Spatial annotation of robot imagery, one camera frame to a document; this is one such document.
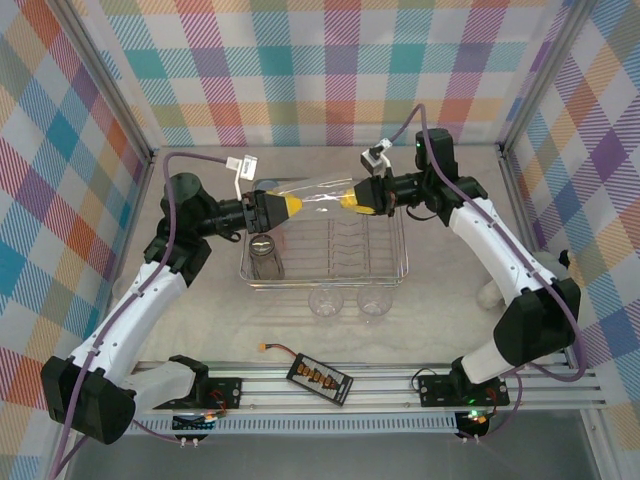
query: wire rack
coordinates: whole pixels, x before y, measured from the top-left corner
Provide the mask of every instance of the wire rack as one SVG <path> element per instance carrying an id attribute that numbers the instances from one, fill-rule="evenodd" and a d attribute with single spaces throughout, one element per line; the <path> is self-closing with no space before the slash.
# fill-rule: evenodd
<path id="1" fill-rule="evenodd" d="M 409 269 L 402 213 L 298 220 L 272 230 L 284 266 L 283 280 L 254 278 L 245 236 L 240 276 L 256 289 L 397 286 Z"/>

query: plaid fabric backdrop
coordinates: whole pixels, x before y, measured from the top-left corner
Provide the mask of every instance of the plaid fabric backdrop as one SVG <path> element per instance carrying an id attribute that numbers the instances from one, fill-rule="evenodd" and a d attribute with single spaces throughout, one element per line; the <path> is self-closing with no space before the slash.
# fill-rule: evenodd
<path id="1" fill-rule="evenodd" d="M 0 0 L 0 478 L 31 479 L 40 369 L 106 307 L 143 170 L 44 0 Z"/>
<path id="2" fill-rule="evenodd" d="M 580 324 L 640 471 L 640 1 L 600 1 L 518 143 L 540 244 L 577 256 Z"/>
<path id="3" fill-rule="evenodd" d="M 493 143 L 572 1 L 74 3 L 151 141 L 191 146 L 372 144 L 417 102 Z"/>

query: purple cable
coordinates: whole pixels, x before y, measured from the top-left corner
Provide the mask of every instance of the purple cable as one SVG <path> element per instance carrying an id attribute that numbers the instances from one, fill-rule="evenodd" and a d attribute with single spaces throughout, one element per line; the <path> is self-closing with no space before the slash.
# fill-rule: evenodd
<path id="1" fill-rule="evenodd" d="M 142 425 L 139 421 L 137 420 L 133 420 L 132 423 L 138 427 L 140 430 L 142 430 L 143 432 L 148 433 L 149 435 L 152 435 L 156 438 L 159 438 L 160 440 L 164 440 L 165 442 L 171 442 L 171 443 L 178 443 L 180 445 L 182 445 L 182 442 L 176 438 L 173 437 L 169 437 L 167 435 L 162 435 L 158 432 L 154 432 L 153 430 L 151 430 L 150 428 L 145 427 L 144 425 Z"/>
<path id="2" fill-rule="evenodd" d="M 199 160 L 207 160 L 210 162 L 217 162 L 222 164 L 227 163 L 225 160 L 221 158 L 211 157 L 207 155 L 200 155 L 197 153 L 189 153 L 189 152 L 172 152 L 164 157 L 162 172 L 164 174 L 165 187 L 167 189 L 167 199 L 169 200 L 169 240 L 167 241 L 167 248 L 164 252 L 164 256 L 162 257 L 162 260 L 160 260 L 160 263 L 158 264 L 156 269 L 151 273 L 149 278 L 147 278 L 147 280 L 140 286 L 139 288 L 140 293 L 143 293 L 145 291 L 145 289 L 149 286 L 149 284 L 151 284 L 151 282 L 155 280 L 158 274 L 167 265 L 167 262 L 169 261 L 169 257 L 171 256 L 171 252 L 173 250 L 173 244 L 175 243 L 176 200 L 173 192 L 173 186 L 171 185 L 171 177 L 169 175 L 169 160 L 171 160 L 173 157 L 178 157 L 178 156 L 196 158 Z M 60 471 L 64 468 L 64 465 L 66 464 L 66 462 L 63 463 L 62 455 L 64 454 L 65 447 L 67 446 L 69 432 L 71 431 L 71 422 L 73 421 L 73 415 L 76 410 L 76 405 L 78 404 L 78 397 L 80 396 L 80 389 L 82 388 L 84 377 L 87 375 L 87 372 L 89 371 L 91 362 L 96 356 L 97 349 L 98 347 L 100 347 L 100 345 L 102 345 L 105 336 L 107 335 L 111 327 L 114 325 L 114 323 L 118 320 L 118 318 L 120 318 L 122 313 L 127 308 L 129 308 L 129 306 L 137 298 L 139 298 L 137 295 L 131 294 L 129 298 L 127 298 L 125 302 L 122 305 L 120 305 L 120 307 L 113 313 L 113 315 L 111 315 L 111 318 L 109 318 L 104 328 L 100 330 L 100 333 L 97 335 L 95 341 L 93 342 L 93 345 L 92 345 L 93 350 L 87 354 L 87 358 L 85 359 L 84 363 L 82 364 L 82 367 L 80 368 L 80 373 L 78 373 L 78 378 L 76 379 L 76 383 L 74 384 L 73 390 L 71 392 L 71 399 L 69 400 L 69 408 L 67 410 L 67 415 L 64 420 L 64 426 L 62 428 L 62 434 L 60 436 L 60 443 L 58 443 L 58 449 L 56 451 L 56 455 L 53 460 L 53 467 L 51 468 L 51 471 L 49 473 L 50 480 L 55 479 L 60 474 Z M 75 450 L 72 450 L 71 452 L 75 453 L 83 444 L 84 442 L 81 440 L 80 442 L 78 442 L 78 444 L 76 444 L 76 446 L 74 446 Z M 71 452 L 69 452 L 70 454 L 67 455 L 67 457 L 65 458 L 67 462 L 71 459 L 71 455 L 72 455 Z"/>
<path id="3" fill-rule="evenodd" d="M 391 143 L 393 143 L 395 140 L 398 139 L 398 137 L 400 135 L 402 135 L 402 132 L 404 132 L 406 130 L 406 128 L 409 126 L 409 123 L 411 123 L 411 120 L 413 120 L 413 117 L 415 117 L 415 115 L 418 112 L 418 110 L 420 111 L 420 116 L 421 116 L 421 120 L 422 120 L 422 133 L 424 134 L 425 140 L 429 139 L 428 131 L 427 131 L 427 111 L 426 111 L 425 106 L 422 103 L 419 103 L 411 111 L 411 114 L 409 115 L 407 120 L 404 122 L 402 127 L 400 127 L 400 130 L 398 130 L 395 135 L 393 135 L 391 138 L 389 138 Z M 445 185 L 447 185 L 449 188 L 451 188 L 451 190 L 453 190 L 465 202 L 469 203 L 488 223 L 490 223 L 490 224 L 493 223 L 493 219 L 491 218 L 491 216 L 487 212 L 485 212 L 480 207 L 480 205 L 478 205 L 476 202 L 474 202 L 471 197 L 469 197 L 466 193 L 464 193 L 462 190 L 460 190 L 451 180 L 449 180 L 444 175 L 444 173 L 440 169 L 440 165 L 438 164 L 438 161 L 437 161 L 436 156 L 434 154 L 433 147 L 431 146 L 431 141 L 430 140 L 425 141 L 425 144 L 426 144 L 426 147 L 427 147 L 427 153 L 431 157 L 431 164 L 433 165 L 433 168 L 436 171 L 436 174 L 438 175 L 440 180 L 442 180 L 445 183 Z M 536 270 L 533 267 L 533 265 L 531 265 L 531 263 L 529 263 L 529 260 L 527 259 L 527 257 L 522 254 L 520 249 L 518 249 L 516 244 L 513 242 L 513 240 L 511 240 L 511 238 L 507 235 L 507 233 L 504 231 L 504 229 L 498 224 L 495 224 L 494 228 L 498 232 L 498 234 L 500 235 L 502 240 L 504 240 L 504 242 L 509 246 L 511 251 L 516 255 L 516 257 L 518 257 L 518 260 L 520 260 L 522 262 L 522 264 L 525 266 L 525 268 L 533 276 L 533 278 L 535 278 L 540 283 L 540 285 L 542 285 L 545 288 L 545 290 L 547 290 L 547 292 L 549 292 L 549 295 L 551 295 L 551 297 L 558 304 L 558 306 L 560 307 L 562 312 L 567 317 L 567 320 L 569 320 L 569 324 L 571 325 L 573 333 L 575 334 L 575 337 L 576 337 L 576 342 L 578 343 L 578 345 L 577 345 L 577 350 L 578 350 L 578 352 L 577 352 L 578 353 L 578 371 L 574 375 L 570 375 L 570 376 L 557 375 L 557 374 L 555 374 L 553 372 L 550 372 L 546 368 L 541 367 L 540 365 L 538 365 L 536 363 L 532 362 L 532 363 L 530 363 L 530 365 L 533 366 L 534 368 L 536 368 L 537 370 L 541 371 L 545 375 L 547 375 L 547 376 L 549 376 L 549 377 L 551 377 L 551 378 L 553 378 L 555 380 L 559 380 L 561 382 L 575 382 L 575 381 L 579 380 L 580 378 L 582 378 L 582 376 L 584 375 L 584 372 L 587 369 L 587 361 L 586 361 L 586 358 L 585 358 L 586 346 L 585 346 L 585 343 L 584 343 L 584 339 L 582 338 L 582 332 L 580 332 L 580 327 L 578 327 L 578 322 L 577 322 L 575 316 L 573 315 L 573 312 L 571 311 L 571 309 L 569 308 L 567 303 L 558 294 L 558 292 L 556 292 L 553 289 L 553 287 L 551 285 L 549 285 L 544 280 L 544 278 L 542 278 L 542 276 L 538 272 L 536 272 Z"/>

